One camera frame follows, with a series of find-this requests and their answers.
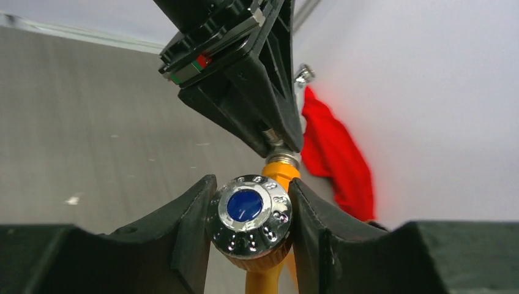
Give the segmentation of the orange plastic faucet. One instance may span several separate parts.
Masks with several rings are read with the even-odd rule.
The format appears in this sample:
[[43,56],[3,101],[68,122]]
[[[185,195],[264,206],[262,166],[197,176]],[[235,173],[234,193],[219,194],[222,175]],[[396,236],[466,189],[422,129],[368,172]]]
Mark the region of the orange plastic faucet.
[[278,282],[293,243],[295,210],[288,195],[300,177],[299,163],[275,160],[259,175],[242,175],[210,198],[206,233],[215,248],[246,272],[246,293],[278,293]]

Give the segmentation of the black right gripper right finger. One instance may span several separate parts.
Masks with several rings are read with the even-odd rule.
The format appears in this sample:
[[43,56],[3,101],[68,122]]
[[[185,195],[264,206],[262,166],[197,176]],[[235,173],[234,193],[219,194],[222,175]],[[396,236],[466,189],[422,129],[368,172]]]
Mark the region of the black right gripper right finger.
[[289,185],[300,293],[517,293],[518,223],[407,222],[386,232]]

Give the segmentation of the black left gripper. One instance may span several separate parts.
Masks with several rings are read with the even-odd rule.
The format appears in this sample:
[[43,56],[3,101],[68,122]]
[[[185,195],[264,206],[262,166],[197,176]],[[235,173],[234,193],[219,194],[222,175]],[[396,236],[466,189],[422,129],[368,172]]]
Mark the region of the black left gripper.
[[303,133],[293,97],[292,1],[159,1],[177,27],[160,53],[159,73],[178,85],[180,100],[235,135],[261,157],[262,131]]

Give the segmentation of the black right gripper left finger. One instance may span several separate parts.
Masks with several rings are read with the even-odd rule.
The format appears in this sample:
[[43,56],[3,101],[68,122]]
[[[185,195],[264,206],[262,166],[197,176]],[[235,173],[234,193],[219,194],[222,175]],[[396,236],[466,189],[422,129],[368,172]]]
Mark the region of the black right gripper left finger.
[[72,224],[1,225],[2,293],[203,293],[214,175],[109,235]]

